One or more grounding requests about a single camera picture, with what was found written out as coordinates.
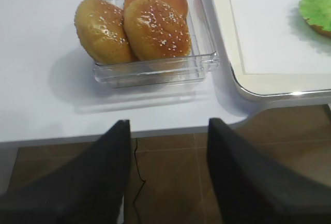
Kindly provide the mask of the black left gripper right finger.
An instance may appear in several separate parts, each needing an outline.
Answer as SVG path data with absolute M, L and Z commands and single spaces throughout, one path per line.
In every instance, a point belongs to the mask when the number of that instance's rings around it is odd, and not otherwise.
M 283 166 L 211 118 L 207 165 L 223 223 L 330 223 L 330 187 Z

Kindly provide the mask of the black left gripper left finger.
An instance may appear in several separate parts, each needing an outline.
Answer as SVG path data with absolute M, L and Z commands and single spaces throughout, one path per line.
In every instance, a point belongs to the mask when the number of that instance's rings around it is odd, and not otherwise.
M 131 168 L 129 121 L 75 159 L 1 196 L 1 223 L 117 223 Z

